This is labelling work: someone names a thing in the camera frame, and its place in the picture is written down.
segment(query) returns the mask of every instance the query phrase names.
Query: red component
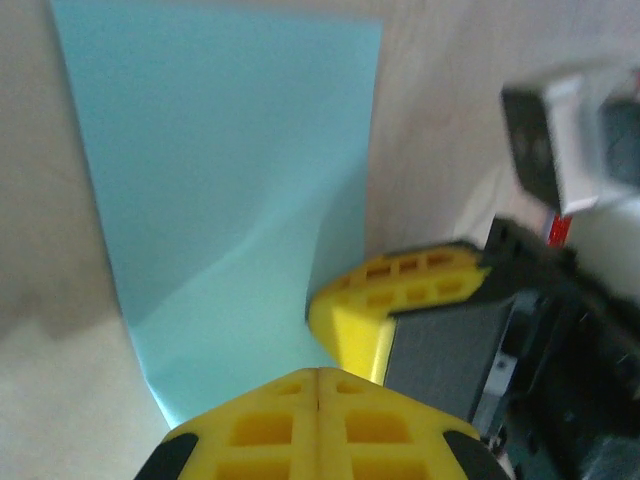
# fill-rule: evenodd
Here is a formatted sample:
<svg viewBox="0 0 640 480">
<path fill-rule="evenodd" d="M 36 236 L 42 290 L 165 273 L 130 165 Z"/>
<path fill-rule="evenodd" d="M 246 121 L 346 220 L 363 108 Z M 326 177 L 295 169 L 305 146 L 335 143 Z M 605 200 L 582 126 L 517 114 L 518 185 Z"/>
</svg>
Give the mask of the red component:
<svg viewBox="0 0 640 480">
<path fill-rule="evenodd" d="M 571 217 L 560 217 L 556 215 L 551 224 L 549 232 L 549 240 L 547 243 L 552 247 L 563 247 L 569 235 L 569 227 L 571 226 Z"/>
</svg>

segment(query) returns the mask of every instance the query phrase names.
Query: beige surface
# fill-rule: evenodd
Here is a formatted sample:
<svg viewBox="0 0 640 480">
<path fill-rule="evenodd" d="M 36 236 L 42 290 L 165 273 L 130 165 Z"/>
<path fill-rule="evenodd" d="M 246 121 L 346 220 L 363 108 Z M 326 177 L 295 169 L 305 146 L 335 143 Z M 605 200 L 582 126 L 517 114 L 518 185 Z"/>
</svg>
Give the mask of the beige surface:
<svg viewBox="0 0 640 480">
<path fill-rule="evenodd" d="M 640 46 L 637 0 L 288 0 L 385 20 L 370 253 L 470 234 L 514 186 L 498 92 Z M 118 316 L 43 1 L 0 0 L 0 478 L 131 478 L 166 430 Z"/>
</svg>

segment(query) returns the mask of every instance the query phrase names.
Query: yellow plastic part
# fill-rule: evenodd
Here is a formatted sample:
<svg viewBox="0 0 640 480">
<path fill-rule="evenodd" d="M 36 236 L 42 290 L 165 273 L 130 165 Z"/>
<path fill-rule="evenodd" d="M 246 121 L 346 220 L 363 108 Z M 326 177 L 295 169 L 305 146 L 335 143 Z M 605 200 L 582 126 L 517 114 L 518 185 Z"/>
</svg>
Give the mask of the yellow plastic part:
<svg viewBox="0 0 640 480">
<path fill-rule="evenodd" d="M 165 440 L 199 440 L 180 480 L 465 480 L 442 434 L 466 422 L 344 371 L 299 370 Z"/>
<path fill-rule="evenodd" d="M 461 246 L 375 258 L 315 296 L 309 327 L 341 368 L 382 385 L 395 332 L 390 313 L 467 300 L 489 273 L 478 260 Z"/>
</svg>

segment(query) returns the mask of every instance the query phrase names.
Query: blue sheet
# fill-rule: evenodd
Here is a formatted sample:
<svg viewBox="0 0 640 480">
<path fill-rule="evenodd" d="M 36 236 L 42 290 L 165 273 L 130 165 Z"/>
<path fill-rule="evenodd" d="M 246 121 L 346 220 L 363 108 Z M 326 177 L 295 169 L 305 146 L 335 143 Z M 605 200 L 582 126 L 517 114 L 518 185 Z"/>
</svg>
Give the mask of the blue sheet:
<svg viewBox="0 0 640 480">
<path fill-rule="evenodd" d="M 330 365 L 305 304 L 362 261 L 381 25 L 53 9 L 118 299 L 170 425 Z"/>
</svg>

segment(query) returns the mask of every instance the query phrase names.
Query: light blue paper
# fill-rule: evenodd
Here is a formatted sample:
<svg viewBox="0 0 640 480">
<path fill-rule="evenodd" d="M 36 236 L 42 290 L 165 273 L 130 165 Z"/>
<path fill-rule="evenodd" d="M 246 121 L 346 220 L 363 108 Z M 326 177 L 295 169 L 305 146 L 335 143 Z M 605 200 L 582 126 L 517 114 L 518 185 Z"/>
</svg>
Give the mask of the light blue paper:
<svg viewBox="0 0 640 480">
<path fill-rule="evenodd" d="M 53 7 L 118 298 L 169 423 L 330 365 L 305 304 L 362 261 L 380 24 Z"/>
</svg>

